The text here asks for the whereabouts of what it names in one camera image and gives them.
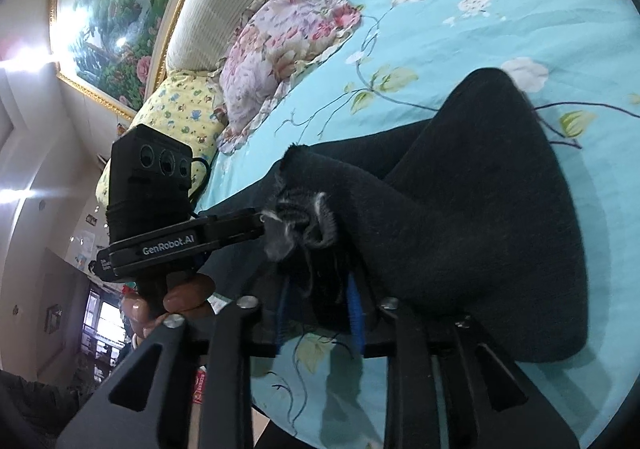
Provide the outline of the left hand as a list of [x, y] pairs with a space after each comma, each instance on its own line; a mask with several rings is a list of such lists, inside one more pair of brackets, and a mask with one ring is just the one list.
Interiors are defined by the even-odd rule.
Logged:
[[122, 310], [130, 322], [134, 338], [138, 343], [144, 341], [163, 323], [167, 315], [178, 313], [188, 319], [201, 319], [214, 313], [208, 301], [215, 292], [215, 282], [208, 276], [198, 275], [193, 280], [173, 287], [164, 297], [163, 316], [153, 317], [150, 306], [137, 293], [126, 294], [122, 298]]

